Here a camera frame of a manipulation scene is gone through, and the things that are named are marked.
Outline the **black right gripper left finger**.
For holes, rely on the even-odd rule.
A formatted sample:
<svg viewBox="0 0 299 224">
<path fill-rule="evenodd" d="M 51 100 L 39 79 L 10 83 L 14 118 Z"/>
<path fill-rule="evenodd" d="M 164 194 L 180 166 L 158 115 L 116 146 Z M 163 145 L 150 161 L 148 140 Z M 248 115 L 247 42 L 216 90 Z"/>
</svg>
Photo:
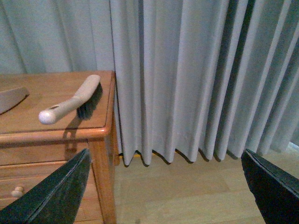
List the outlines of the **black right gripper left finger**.
<svg viewBox="0 0 299 224">
<path fill-rule="evenodd" d="M 83 149 L 72 159 L 0 211 L 2 224 L 72 224 L 80 207 L 91 167 Z"/>
</svg>

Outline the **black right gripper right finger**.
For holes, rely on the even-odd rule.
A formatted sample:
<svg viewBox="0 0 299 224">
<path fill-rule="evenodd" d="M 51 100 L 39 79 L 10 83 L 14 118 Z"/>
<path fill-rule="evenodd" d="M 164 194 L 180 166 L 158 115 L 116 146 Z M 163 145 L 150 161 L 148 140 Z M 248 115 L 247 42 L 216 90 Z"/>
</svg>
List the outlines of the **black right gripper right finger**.
<svg viewBox="0 0 299 224">
<path fill-rule="evenodd" d="M 267 224 L 299 222 L 299 180 L 246 149 L 242 168 L 248 187 Z"/>
</svg>

